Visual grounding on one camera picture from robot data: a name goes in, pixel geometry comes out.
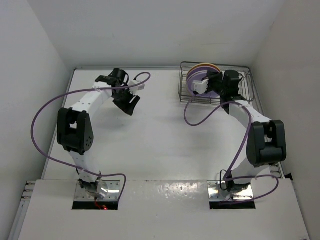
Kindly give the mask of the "purple plate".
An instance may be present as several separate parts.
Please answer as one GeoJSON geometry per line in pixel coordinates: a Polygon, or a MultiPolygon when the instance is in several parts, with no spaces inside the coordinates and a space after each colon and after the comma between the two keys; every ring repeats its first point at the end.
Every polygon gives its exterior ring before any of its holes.
{"type": "Polygon", "coordinates": [[[212,67],[199,67],[199,68],[195,68],[195,69],[190,69],[188,72],[192,72],[192,73],[196,73],[199,71],[211,71],[213,70],[214,72],[220,73],[221,71],[217,71],[216,69],[212,68],[212,67]]]}
{"type": "MultiPolygon", "coordinates": [[[[206,76],[207,76],[207,70],[195,72],[193,74],[193,81],[195,81],[195,80],[198,80],[198,81],[204,80],[204,79],[206,79],[206,76]]],[[[193,92],[189,92],[189,91],[188,91],[188,93],[191,96],[196,96],[196,97],[204,97],[204,98],[217,98],[218,97],[218,94],[216,94],[214,91],[209,92],[207,94],[203,94],[203,95],[196,95],[193,92]]]]}

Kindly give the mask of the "orange plate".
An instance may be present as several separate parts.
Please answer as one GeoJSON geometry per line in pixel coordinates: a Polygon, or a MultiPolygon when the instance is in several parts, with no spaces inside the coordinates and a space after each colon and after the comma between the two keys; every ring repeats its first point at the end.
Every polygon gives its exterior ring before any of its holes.
{"type": "Polygon", "coordinates": [[[192,67],[192,70],[193,69],[196,69],[196,68],[201,68],[201,67],[211,67],[211,68],[214,68],[216,69],[218,72],[220,72],[220,68],[217,67],[216,65],[212,64],[212,63],[207,63],[207,62],[203,62],[203,63],[199,63],[199,64],[196,64],[192,67]]]}

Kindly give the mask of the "cream plate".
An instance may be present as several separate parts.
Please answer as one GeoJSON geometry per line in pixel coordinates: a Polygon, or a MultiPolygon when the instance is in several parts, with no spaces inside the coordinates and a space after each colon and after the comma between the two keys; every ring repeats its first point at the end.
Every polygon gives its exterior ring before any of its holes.
{"type": "Polygon", "coordinates": [[[186,89],[189,91],[189,92],[193,92],[192,91],[192,83],[193,83],[193,75],[194,73],[192,73],[191,71],[188,72],[188,74],[186,75],[186,79],[185,79],[185,84],[186,84],[186,89]]]}

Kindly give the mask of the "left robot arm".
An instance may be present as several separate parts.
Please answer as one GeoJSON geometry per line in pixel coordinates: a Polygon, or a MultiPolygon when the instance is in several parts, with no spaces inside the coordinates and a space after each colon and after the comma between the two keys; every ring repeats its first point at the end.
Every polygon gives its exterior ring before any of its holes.
{"type": "Polygon", "coordinates": [[[129,80],[127,72],[115,68],[108,75],[100,75],[92,90],[69,108],[61,108],[57,116],[57,142],[72,157],[80,168],[79,184],[87,193],[96,198],[107,194],[107,185],[101,180],[101,173],[90,159],[89,151],[94,143],[92,119],[101,106],[113,99],[113,103],[131,116],[141,99],[137,92],[144,83],[136,78],[129,80]]]}

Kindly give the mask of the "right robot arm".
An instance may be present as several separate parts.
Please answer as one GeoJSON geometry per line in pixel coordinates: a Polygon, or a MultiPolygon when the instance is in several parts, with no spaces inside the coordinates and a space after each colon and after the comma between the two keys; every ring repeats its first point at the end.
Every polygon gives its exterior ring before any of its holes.
{"type": "Polygon", "coordinates": [[[237,191],[269,166],[286,159],[285,125],[281,120],[262,115],[239,93],[241,77],[237,71],[209,70],[204,80],[208,82],[209,91],[219,95],[223,110],[245,127],[239,149],[245,150],[246,157],[235,167],[240,155],[237,153],[220,181],[222,190],[237,191]]]}

